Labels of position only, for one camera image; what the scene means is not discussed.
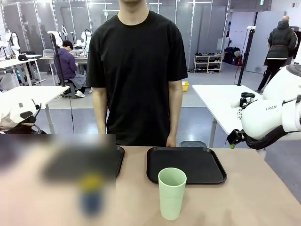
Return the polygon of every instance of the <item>glass wall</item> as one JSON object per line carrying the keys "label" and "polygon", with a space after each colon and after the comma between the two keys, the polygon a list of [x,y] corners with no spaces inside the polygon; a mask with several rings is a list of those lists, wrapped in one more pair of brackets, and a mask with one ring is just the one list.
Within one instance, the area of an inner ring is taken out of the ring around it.
{"label": "glass wall", "polygon": [[[179,28],[187,66],[193,65],[196,52],[217,52],[218,39],[223,37],[228,0],[146,0],[149,10],[173,21]],[[6,29],[15,31],[21,51],[41,54],[52,48],[47,31],[62,32],[81,40],[85,29],[93,33],[119,12],[118,0],[34,0],[9,3],[4,6]]]}

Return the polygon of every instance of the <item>cup rim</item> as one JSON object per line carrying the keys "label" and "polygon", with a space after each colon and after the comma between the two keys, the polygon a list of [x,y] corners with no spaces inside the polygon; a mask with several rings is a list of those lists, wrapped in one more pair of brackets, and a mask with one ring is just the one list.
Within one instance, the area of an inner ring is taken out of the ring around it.
{"label": "cup rim", "polygon": [[[171,186],[171,185],[167,185],[167,184],[163,183],[163,182],[161,181],[161,179],[160,179],[160,173],[161,173],[162,171],[166,170],[166,169],[175,169],[175,170],[178,170],[178,171],[180,171],[181,173],[183,173],[184,176],[185,176],[184,182],[183,182],[182,184],[176,185],[176,186]],[[162,184],[164,184],[165,186],[167,186],[167,187],[181,187],[181,186],[183,186],[183,185],[186,183],[186,181],[187,181],[187,176],[186,176],[186,174],[185,174],[182,170],[180,170],[180,169],[178,169],[178,168],[175,168],[175,167],[167,167],[167,168],[162,169],[162,170],[158,173],[158,180],[159,180]]]}

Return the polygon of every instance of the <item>jacket hood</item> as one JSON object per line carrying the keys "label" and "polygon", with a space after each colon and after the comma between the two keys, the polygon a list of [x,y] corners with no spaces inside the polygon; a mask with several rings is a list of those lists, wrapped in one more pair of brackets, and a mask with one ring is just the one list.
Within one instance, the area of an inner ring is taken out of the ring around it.
{"label": "jacket hood", "polygon": [[287,21],[284,21],[284,20],[279,21],[278,29],[285,29],[285,28],[288,28],[288,27],[289,27],[289,25],[288,25]]}
{"label": "jacket hood", "polygon": [[59,48],[57,51],[58,51],[58,54],[59,54],[59,55],[68,53],[68,50],[66,50],[66,49],[64,49],[64,48]]}

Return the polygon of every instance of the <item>shoe rack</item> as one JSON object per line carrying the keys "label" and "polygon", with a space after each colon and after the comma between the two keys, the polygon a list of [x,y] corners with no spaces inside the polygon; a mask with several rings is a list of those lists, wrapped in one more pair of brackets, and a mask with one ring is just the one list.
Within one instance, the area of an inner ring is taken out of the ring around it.
{"label": "shoe rack", "polygon": [[194,56],[194,72],[195,73],[200,73],[200,72],[209,72],[209,71],[221,71],[222,67],[222,55],[213,55],[213,56]]}

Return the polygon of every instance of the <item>yellow bin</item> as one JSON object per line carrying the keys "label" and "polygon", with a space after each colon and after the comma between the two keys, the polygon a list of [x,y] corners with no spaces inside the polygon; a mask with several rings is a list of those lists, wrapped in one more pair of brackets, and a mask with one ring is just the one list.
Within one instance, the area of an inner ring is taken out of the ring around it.
{"label": "yellow bin", "polygon": [[182,81],[183,92],[188,91],[189,83],[187,81]]}

